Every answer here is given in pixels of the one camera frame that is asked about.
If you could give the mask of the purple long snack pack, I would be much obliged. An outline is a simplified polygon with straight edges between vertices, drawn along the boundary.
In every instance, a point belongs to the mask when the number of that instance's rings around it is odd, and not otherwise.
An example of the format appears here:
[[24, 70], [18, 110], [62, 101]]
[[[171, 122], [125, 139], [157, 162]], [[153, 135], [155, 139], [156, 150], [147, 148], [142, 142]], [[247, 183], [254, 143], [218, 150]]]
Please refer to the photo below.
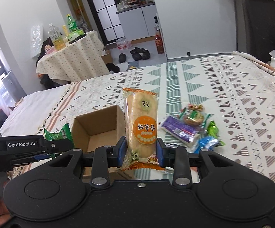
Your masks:
[[188, 118], [187, 115], [183, 120], [169, 116], [161, 123], [160, 128], [191, 148], [200, 138], [207, 120], [208, 116], [203, 115], [196, 120]]

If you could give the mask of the blue snack packet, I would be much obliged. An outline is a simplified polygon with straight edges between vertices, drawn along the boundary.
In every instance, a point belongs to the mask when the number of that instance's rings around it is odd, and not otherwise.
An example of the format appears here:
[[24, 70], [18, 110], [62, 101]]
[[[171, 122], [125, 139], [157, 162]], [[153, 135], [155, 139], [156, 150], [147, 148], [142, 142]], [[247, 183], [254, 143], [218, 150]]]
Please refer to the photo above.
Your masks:
[[216, 146], [219, 146], [219, 145], [220, 145], [219, 139], [217, 139], [211, 135], [208, 135], [204, 138], [201, 138], [198, 141], [194, 153], [199, 153], [199, 151], [201, 149], [213, 150]]

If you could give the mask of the green white cookie packet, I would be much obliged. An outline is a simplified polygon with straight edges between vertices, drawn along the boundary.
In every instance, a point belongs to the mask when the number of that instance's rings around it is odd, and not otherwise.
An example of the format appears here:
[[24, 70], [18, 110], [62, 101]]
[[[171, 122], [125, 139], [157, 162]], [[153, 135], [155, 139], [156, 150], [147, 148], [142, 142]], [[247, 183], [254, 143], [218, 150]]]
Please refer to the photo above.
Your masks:
[[205, 112], [203, 108], [202, 112], [189, 110], [187, 105], [181, 109], [178, 114], [178, 119], [186, 125], [193, 126], [193, 127], [200, 127], [204, 129], [208, 119], [212, 115]]

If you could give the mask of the bright green candy packet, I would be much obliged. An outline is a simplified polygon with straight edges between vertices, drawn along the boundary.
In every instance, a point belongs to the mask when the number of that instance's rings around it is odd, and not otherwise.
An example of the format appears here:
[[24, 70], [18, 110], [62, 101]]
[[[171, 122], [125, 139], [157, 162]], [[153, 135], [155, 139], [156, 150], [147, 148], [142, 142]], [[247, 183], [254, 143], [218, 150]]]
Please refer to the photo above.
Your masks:
[[225, 145], [225, 143], [219, 137], [219, 129], [218, 129], [215, 121], [213, 121], [213, 120], [210, 121], [206, 131], [207, 131], [208, 136], [212, 136], [212, 137], [218, 139], [218, 142], [219, 142], [218, 146]]

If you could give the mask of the green snack packet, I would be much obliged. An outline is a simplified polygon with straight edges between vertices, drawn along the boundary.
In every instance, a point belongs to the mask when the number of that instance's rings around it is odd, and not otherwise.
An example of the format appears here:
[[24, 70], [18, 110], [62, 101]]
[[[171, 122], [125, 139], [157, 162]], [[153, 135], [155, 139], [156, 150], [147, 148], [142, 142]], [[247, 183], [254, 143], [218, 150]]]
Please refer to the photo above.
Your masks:
[[48, 130], [44, 129], [44, 136], [45, 136], [45, 139], [48, 141], [68, 139], [69, 141], [71, 141], [71, 143], [73, 143], [70, 127], [69, 127], [69, 124], [67, 123], [61, 128], [61, 130], [58, 133], [49, 132]]

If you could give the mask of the gold red candy packet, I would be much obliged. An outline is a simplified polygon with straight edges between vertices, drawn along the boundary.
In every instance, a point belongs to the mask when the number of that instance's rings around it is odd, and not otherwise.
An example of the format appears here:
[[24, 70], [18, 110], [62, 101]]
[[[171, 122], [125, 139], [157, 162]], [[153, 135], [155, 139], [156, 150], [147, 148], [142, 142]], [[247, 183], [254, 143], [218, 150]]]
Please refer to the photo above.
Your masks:
[[188, 104], [187, 108], [189, 110], [193, 110], [193, 111], [199, 111], [199, 112], [203, 111], [203, 105], [202, 104]]

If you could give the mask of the orange rice cracker pack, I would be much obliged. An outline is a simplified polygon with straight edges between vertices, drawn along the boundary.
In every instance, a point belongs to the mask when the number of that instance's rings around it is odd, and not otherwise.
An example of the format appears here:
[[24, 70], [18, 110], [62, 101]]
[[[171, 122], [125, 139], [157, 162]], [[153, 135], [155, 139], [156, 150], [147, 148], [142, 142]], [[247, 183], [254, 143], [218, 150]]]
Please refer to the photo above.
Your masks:
[[123, 88], [127, 150], [123, 170], [162, 170], [156, 156], [158, 94]]

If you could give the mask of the open brown cardboard box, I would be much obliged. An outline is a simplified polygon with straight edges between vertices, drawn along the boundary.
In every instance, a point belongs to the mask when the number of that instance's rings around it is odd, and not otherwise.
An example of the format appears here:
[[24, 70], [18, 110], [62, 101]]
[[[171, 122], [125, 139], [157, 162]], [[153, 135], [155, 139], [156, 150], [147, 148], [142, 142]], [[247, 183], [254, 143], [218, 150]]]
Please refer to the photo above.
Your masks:
[[[115, 146], [125, 133], [125, 116], [118, 105], [113, 105], [98, 111], [77, 116], [72, 126], [74, 146], [83, 153], [109, 145]], [[131, 180], [134, 175], [131, 170], [109, 168], [110, 181]]]

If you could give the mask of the patterned bed blanket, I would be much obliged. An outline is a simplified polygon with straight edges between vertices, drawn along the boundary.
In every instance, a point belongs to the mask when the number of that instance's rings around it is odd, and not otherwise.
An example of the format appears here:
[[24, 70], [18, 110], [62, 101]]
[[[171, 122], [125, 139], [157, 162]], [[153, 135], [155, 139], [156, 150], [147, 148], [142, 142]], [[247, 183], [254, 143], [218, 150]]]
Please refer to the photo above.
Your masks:
[[275, 183], [275, 69], [240, 52], [147, 66], [26, 96], [3, 136], [58, 132], [76, 116], [124, 105], [123, 88], [158, 94], [158, 122], [202, 105], [224, 145], [217, 152]]

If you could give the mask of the black slippers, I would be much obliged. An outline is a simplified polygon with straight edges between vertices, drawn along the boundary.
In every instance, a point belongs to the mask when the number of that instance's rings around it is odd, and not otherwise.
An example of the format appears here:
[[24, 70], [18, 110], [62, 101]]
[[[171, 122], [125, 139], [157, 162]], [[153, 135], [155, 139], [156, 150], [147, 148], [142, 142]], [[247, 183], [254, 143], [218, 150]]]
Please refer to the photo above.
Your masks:
[[[148, 60], [150, 59], [150, 52], [144, 48], [135, 47], [130, 51], [134, 61]], [[127, 56], [124, 53], [119, 55], [119, 63], [126, 62]]]

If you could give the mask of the pink water bottle pack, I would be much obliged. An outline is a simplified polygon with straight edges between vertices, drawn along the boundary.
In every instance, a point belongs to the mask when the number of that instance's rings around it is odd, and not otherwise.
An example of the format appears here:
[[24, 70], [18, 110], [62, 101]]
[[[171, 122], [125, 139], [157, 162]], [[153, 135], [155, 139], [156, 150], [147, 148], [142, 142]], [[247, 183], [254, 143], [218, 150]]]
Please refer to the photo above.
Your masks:
[[119, 38], [116, 40], [116, 45], [119, 50], [125, 50], [131, 48], [132, 44], [130, 40], [127, 40], [125, 37]]

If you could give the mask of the yellow oil bottle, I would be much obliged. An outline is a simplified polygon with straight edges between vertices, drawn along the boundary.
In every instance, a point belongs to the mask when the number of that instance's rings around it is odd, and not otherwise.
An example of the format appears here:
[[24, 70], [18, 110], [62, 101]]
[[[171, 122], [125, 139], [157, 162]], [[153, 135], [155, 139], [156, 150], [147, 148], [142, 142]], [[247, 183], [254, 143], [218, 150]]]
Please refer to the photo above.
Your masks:
[[53, 45], [54, 45], [56, 51], [60, 51], [66, 47], [65, 42], [62, 37], [62, 34], [59, 31], [59, 28], [54, 26], [53, 23], [49, 24], [48, 34], [49, 34], [51, 41], [53, 42]]

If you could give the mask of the green tissue pack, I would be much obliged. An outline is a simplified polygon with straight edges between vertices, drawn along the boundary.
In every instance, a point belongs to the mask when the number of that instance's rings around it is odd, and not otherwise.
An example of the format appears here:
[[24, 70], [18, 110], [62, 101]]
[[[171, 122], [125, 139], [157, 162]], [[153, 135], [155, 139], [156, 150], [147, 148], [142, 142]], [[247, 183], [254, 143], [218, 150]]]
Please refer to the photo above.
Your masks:
[[70, 33], [67, 36], [67, 38], [68, 38], [68, 40], [70, 42], [70, 41], [79, 40], [79, 39], [81, 39], [84, 36], [85, 36], [85, 32], [83, 30], [79, 29], [79, 30], [75, 30], [72, 33]]

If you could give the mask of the green soda bottle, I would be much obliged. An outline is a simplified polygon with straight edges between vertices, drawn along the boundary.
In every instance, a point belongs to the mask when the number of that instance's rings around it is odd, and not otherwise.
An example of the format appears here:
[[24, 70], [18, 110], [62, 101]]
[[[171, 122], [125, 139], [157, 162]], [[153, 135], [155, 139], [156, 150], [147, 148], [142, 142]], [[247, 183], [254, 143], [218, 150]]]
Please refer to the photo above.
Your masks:
[[74, 32], [78, 30], [77, 23], [70, 14], [67, 15], [67, 26], [70, 32]]

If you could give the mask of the white cabinet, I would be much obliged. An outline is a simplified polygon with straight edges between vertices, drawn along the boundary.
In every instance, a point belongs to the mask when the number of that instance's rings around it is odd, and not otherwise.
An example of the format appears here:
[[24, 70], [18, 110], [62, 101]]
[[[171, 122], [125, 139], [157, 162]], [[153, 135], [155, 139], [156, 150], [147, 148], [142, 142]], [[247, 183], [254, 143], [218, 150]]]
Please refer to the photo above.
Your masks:
[[125, 38], [132, 41], [154, 36], [156, 14], [155, 4], [140, 5], [117, 12]]

